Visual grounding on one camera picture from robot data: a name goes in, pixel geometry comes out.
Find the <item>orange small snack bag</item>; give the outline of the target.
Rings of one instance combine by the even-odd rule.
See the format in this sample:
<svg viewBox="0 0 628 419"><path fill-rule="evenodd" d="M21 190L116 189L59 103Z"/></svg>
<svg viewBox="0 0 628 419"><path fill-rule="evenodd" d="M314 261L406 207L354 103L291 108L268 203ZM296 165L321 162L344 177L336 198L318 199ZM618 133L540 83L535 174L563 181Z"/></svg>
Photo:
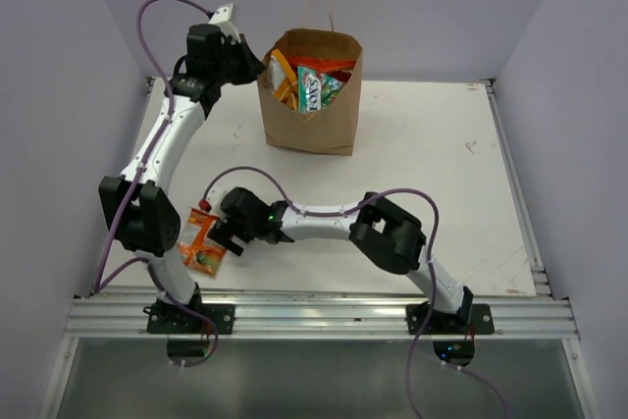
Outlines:
<svg viewBox="0 0 628 419"><path fill-rule="evenodd" d="M209 238L209 231L218 217L201 209L191 208L182 226L178 249L185 266L215 278L227 249Z"/></svg>

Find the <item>yellow Kettle chips bag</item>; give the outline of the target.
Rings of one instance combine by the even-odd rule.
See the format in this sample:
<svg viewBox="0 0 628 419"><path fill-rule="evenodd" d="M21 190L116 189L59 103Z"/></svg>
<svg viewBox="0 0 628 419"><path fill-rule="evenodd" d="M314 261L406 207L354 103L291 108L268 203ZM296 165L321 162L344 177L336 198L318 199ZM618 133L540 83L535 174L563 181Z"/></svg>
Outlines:
<svg viewBox="0 0 628 419"><path fill-rule="evenodd" d="M267 87L276 100L293 111L298 110L298 77L279 49L274 49L270 53Z"/></svg>

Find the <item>red cassava chips bag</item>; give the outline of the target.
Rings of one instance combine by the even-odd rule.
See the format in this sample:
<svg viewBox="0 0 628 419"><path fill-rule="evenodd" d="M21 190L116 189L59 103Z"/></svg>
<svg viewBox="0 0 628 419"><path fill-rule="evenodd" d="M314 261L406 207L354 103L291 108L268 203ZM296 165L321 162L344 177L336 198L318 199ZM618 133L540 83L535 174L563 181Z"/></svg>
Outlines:
<svg viewBox="0 0 628 419"><path fill-rule="evenodd" d="M323 59L307 56L291 56L288 57L288 62L294 67L306 67L324 74L340 70L352 71L356 65L356 60Z"/></svg>

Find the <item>teal Fox's candy bag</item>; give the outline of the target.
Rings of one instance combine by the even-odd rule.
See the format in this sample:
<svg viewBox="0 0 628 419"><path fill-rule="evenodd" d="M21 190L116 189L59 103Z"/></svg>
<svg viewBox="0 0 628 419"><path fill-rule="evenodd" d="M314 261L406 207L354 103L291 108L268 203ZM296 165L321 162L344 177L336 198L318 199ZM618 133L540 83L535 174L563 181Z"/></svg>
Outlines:
<svg viewBox="0 0 628 419"><path fill-rule="evenodd" d="M298 108L300 114L310 114L331 105L344 83L304 66L297 67Z"/></svg>

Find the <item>brown paper bag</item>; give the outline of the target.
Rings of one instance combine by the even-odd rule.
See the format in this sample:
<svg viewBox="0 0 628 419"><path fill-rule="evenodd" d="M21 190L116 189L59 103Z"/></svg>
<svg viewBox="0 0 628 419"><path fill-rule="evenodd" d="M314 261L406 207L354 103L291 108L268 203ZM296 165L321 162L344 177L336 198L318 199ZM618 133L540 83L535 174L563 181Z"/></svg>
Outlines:
<svg viewBox="0 0 628 419"><path fill-rule="evenodd" d="M292 28L266 53L266 71L257 80L266 142L276 147L315 154L353 153L359 118L363 48L351 35L335 27L333 0L311 0L301 17L301 26ZM267 87L270 53L279 49L286 58L307 56L323 59L356 60L350 80L336 100L320 111L300 114L276 100Z"/></svg>

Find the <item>red Doritos bag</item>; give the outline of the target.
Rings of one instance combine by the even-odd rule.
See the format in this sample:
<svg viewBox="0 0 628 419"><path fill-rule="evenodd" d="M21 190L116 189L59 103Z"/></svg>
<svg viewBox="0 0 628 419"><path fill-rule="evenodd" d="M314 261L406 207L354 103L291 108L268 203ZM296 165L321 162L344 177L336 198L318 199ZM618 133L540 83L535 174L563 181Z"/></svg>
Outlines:
<svg viewBox="0 0 628 419"><path fill-rule="evenodd" d="M342 68L326 72L326 75L340 82L347 83L350 80L352 73L352 68Z"/></svg>

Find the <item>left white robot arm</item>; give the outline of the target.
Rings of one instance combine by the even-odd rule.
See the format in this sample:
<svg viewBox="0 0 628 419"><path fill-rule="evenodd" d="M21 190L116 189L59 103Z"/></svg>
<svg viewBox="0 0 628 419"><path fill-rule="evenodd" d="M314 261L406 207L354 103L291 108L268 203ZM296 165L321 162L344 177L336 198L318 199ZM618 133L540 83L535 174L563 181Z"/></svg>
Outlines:
<svg viewBox="0 0 628 419"><path fill-rule="evenodd" d="M155 124L136 155L98 192L109 239L147 263L160 297L171 303L169 320L182 333L197 331L203 308L191 301L197 284L187 272L177 242L181 217L169 198L177 166L192 137L207 120L225 84L249 84L264 70L231 21L191 26L185 70L167 81Z"/></svg>

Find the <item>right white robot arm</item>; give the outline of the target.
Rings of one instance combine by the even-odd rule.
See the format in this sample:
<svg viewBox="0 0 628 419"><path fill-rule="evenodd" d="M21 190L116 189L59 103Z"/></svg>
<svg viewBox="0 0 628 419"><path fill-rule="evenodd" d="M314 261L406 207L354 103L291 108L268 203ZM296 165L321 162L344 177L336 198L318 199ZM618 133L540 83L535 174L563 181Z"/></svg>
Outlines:
<svg viewBox="0 0 628 419"><path fill-rule="evenodd" d="M411 193L424 198L434 212L429 236L422 222L388 199ZM430 299L431 318L443 330L459 333L472 321L473 293L438 261L434 244L440 212L427 194L411 188L367 192L355 203L333 206L297 205L288 199L271 204L244 187L235 187L217 201L218 221L208 237L239 256L235 240L269 244L307 239L347 240L380 270L407 277Z"/></svg>

